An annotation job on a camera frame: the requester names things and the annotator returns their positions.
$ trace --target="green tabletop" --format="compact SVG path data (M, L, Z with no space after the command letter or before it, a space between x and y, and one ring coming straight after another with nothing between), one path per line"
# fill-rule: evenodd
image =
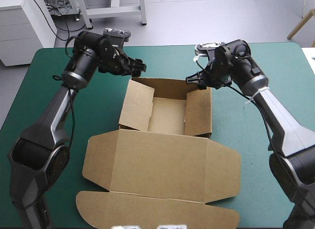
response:
M299 122L315 130L315 76L295 43L251 44L252 56L270 78L271 91ZM193 62L194 46L126 47L126 53L147 64L145 77L184 79L199 71ZM64 49L39 50L0 131L0 227L21 226L9 197L10 165L7 154L21 131L37 120L60 86L60 75L69 58ZM104 189L82 176L88 139L118 128L129 77L95 73L75 101L76 130L71 159L63 174L46 193L54 226L88 227L79 215L75 196L79 191ZM71 118L67 120L70 130ZM212 203L232 208L241 215L240 227L281 227L292 204L269 169L268 139L259 112L228 88L213 91L211 139L242 155L240 194Z

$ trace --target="white cabinet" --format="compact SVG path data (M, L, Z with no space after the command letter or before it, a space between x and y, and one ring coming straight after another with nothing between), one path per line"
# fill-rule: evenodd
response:
M57 33L44 0L36 1ZM53 48L55 40L33 0L0 0L0 60L4 65L30 64L38 49Z

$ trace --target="cardboard lid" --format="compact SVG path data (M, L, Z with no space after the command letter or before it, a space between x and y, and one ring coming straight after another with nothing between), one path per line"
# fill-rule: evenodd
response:
M118 130L89 140L83 176L110 191L205 203L238 194L240 165L206 138Z
M212 89L187 93L184 135L197 136L212 132Z
M189 229L235 229L239 214L231 209L171 199L121 193L81 191L76 205L82 218L98 229L114 226L187 225Z
M147 131L152 114L154 89L129 80L119 124Z

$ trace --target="open cardboard box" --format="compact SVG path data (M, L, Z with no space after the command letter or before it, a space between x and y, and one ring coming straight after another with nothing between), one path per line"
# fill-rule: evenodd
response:
M205 203L238 194L240 155L191 136L211 133L210 98L211 90L195 90L185 81L131 80L120 129L89 140L83 176L110 192L80 192L83 219L100 229L236 228L236 211Z
M184 80L133 78L119 119L121 129L210 137L211 88Z

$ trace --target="electrical cord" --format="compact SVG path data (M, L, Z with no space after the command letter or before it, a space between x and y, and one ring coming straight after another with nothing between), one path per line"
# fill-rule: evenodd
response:
M197 63L197 65L198 65L205 73L207 73L208 75L210 75L213 79L219 81L219 82L222 83L225 87L229 87L230 89L234 90L234 91L237 92L239 95L241 95L242 97L246 98L247 100L250 100L249 97L247 97L246 95L244 95L243 93L241 93L240 91L238 91L237 89L235 89L234 87L232 87L231 85L226 84L226 83L224 83L223 81L221 81L220 79L217 79L216 77L214 77L210 72L208 72L206 69L204 69L204 68L199 64L198 61L196 61L196 63ZM253 101L253 100L251 100L251 103L254 104L255 107L256 107L256 108L258 109L258 111L260 112L260 115L261 115L261 117L262 117L262 120L263 120L264 125L265 125L265 128L266 128L266 132L267 132L269 144L270 144L271 149L272 149L272 151L274 152L276 158L278 159L279 163L281 164L281 167L284 169L284 171L285 171L287 177L288 177L289 180L292 182L292 184L293 184L294 188L296 189L297 193L303 198L303 200L305 201L305 203L306 203L306 204L313 210L313 212L315 213L315 207L314 207L314 206L308 201L308 199L306 199L306 198L304 197L304 195L301 193L301 191L300 191L298 185L296 184L296 182L295 182L294 179L292 178L291 174L287 171L285 165L283 164L283 162L282 162L282 160L281 160L281 158L280 158L280 156L279 156L279 153L275 150L275 147L274 147L274 145L272 144L272 140L271 140L271 135L270 135L268 123L267 123L267 120L266 120L266 117L265 117L265 115L264 115L264 113L263 113L262 108L259 106L258 103L256 103L256 102ZM308 214L305 212L305 210L304 210L303 208L301 208L301 207L299 207L299 208L302 210L302 212L304 213L304 215L306 216L306 218L307 218L308 220L310 220L311 222L315 223L315 220L309 218Z
M69 145L68 145L68 151L70 152L72 143L73 143L73 138L74 138L74 129L75 129L75 116L74 116L74 106L73 106L73 100L71 97L71 89L69 84L60 76L58 75L53 75L53 79L56 81L63 81L68 88L68 96L69 96L69 101L70 101L70 109L71 109L71 116L72 116L72 130L71 130L71 137L70 137L70 141L69 141Z
M36 0L33 0L33 1L35 2L35 4L37 5L37 7L39 8L40 12L43 14L43 16L44 16L44 18L45 18L45 21L47 22L47 24L48 24L50 30L52 31L52 33L53 33L58 39L60 39L60 40L62 40L62 41L67 41L67 40L69 39L69 37L70 37L70 33L68 33L68 38L67 38L67 39L60 38L60 37L54 32L53 28L51 28L51 26L50 26L50 24L49 24L49 22L48 22L48 20L47 20L47 18L46 18L46 16L45 16L43 10L42 10L41 7L38 5L38 3L36 2Z

